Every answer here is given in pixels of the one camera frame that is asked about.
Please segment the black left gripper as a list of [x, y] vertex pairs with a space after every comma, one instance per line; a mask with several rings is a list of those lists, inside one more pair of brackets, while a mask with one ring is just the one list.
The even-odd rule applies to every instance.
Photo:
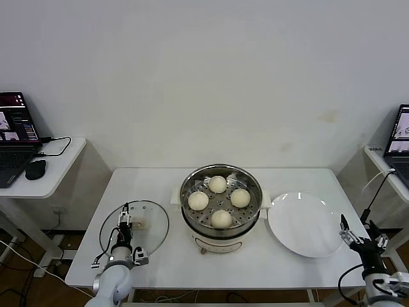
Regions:
[[132, 224], [130, 223], [130, 215], [129, 215], [129, 203], [126, 202], [122, 206], [121, 214], [118, 217], [118, 225], [119, 225], [119, 234], [117, 236], [116, 244], [118, 246], [131, 246], [132, 240]]

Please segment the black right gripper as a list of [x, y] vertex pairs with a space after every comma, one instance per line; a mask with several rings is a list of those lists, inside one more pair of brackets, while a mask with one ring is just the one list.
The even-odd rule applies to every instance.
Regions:
[[340, 228], [341, 231], [339, 234], [344, 243], [347, 244], [352, 251], [359, 254], [364, 272], [388, 272], [381, 254], [383, 253], [383, 249], [387, 248], [389, 238], [372, 220], [369, 221], [369, 229], [370, 237], [373, 241], [361, 239], [355, 235], [350, 230], [344, 214], [341, 214]]

